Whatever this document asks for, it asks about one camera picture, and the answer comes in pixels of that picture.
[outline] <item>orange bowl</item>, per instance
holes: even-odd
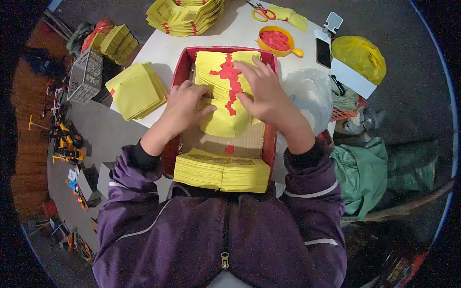
[[[271,31],[271,30],[282,32],[284,35],[286,35],[288,37],[288,45],[290,47],[289,50],[285,50],[285,51],[276,50],[276,49],[272,49],[269,46],[267,46],[266,44],[264,44],[264,42],[261,40],[260,35],[264,31]],[[304,55],[304,52],[301,49],[295,48],[295,41],[293,40],[293,37],[291,36],[291,34],[288,33],[285,29],[282,29],[282,28],[277,27],[277,26],[265,26],[265,27],[261,28],[261,30],[258,33],[258,45],[263,50],[272,51],[274,53],[274,55],[277,56],[277,57],[284,57],[284,56],[288,55],[290,52],[293,52],[294,54],[298,55],[299,57],[302,57]]]

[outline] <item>scissors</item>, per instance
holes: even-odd
[[[264,8],[261,3],[258,3],[257,6],[251,4],[250,2],[247,1],[248,4],[250,4],[252,7],[253,7],[253,18],[258,20],[258,21],[261,21],[261,22],[266,22],[267,20],[275,20],[275,13],[272,12],[271,10],[269,9],[266,9]],[[263,17],[263,19],[261,18],[258,18],[256,17],[254,14],[255,13],[258,13],[259,15],[261,15]]]

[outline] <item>jacket zipper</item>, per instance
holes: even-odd
[[[226,211],[224,214],[224,229],[223,229],[223,252],[221,253],[221,267],[226,270],[230,267],[229,264],[229,222],[231,220],[231,202],[227,200]]]

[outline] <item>purple jacket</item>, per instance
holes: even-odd
[[[163,203],[155,185],[161,163],[154,171],[134,168],[133,149],[122,148],[100,208],[93,266],[99,286],[203,287],[223,267],[252,287],[341,286],[344,203],[327,147],[303,170],[285,153],[289,174],[279,199],[205,197],[212,192],[173,182]]]

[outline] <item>jacket sleeve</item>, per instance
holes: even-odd
[[[288,175],[286,189],[279,199],[290,210],[314,266],[319,269],[321,277],[316,287],[340,287],[346,275],[344,235],[340,228],[344,201],[330,160],[330,148],[316,145],[318,153],[312,156],[318,155],[318,160],[304,166],[299,158],[306,155],[285,151]]]
[[[158,214],[166,204],[159,204],[154,183],[162,176],[160,158],[150,156],[142,159],[136,156],[144,152],[139,151],[138,146],[141,147],[139,143],[123,147],[109,173],[109,199],[99,210],[100,252],[95,262],[117,239],[130,233],[147,215]]]

